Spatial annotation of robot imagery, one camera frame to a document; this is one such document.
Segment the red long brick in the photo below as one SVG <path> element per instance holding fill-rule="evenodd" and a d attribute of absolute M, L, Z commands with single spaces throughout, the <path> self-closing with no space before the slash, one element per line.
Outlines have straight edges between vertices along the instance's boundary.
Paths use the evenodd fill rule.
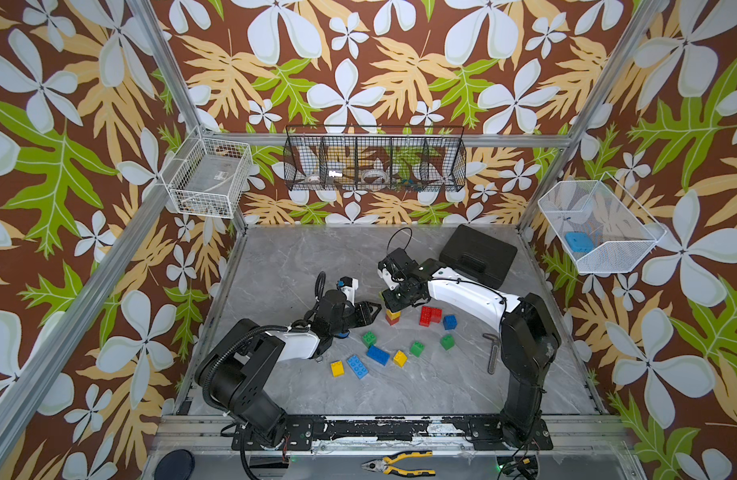
<path fill-rule="evenodd" d="M 430 327 L 433 323 L 434 310 L 432 307 L 423 306 L 420 313 L 419 324 L 423 327 Z"/>

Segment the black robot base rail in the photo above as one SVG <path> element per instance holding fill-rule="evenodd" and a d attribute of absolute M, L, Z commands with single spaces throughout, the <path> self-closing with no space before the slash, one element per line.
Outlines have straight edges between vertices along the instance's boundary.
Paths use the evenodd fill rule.
<path fill-rule="evenodd" d="M 527 438 L 502 422 L 498 414 L 422 415 L 422 416 L 326 416 L 291 415 L 274 432 L 272 439 L 244 434 L 238 426 L 232 436 L 232 449 L 314 452 L 320 446 L 336 446 L 356 441 L 368 446 L 412 445 L 423 441 L 462 440 L 466 448 L 493 451 L 508 448 L 552 450 L 549 428 L 542 419 L 533 424 Z"/>

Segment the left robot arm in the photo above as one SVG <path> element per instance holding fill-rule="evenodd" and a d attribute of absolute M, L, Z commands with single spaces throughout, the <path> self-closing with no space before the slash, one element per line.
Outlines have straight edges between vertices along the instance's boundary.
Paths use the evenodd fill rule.
<path fill-rule="evenodd" d="M 314 288 L 314 305 L 288 325 L 262 326 L 242 318 L 214 346 L 194 374 L 206 405 L 230 416 L 264 447 L 276 447 L 286 437 L 288 415 L 264 386 L 276 364 L 316 359 L 336 338 L 353 329 L 372 325 L 382 305 L 356 301 L 358 280 L 343 277 L 331 290 L 320 272 Z"/>

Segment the dark blue long brick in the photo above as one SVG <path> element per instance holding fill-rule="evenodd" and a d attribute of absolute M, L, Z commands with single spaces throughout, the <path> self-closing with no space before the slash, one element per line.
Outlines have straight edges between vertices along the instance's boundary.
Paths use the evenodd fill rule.
<path fill-rule="evenodd" d="M 366 356 L 378 362 L 378 364 L 381 364 L 382 366 L 386 366 L 391 358 L 389 352 L 386 352 L 385 350 L 378 348 L 376 345 L 371 345 L 368 348 L 368 351 L 366 352 Z"/>

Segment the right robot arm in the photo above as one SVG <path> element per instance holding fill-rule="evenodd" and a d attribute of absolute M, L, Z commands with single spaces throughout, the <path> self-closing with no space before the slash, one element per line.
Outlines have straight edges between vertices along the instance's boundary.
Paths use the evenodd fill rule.
<path fill-rule="evenodd" d="M 545 380 L 562 344 L 541 296 L 500 292 L 462 276 L 436 259 L 418 263 L 398 248 L 378 264 L 386 283 L 386 308 L 397 313 L 438 300 L 475 316 L 498 332 L 502 364 L 510 372 L 508 396 L 500 413 L 503 441 L 516 448 L 532 442 L 541 419 Z"/>

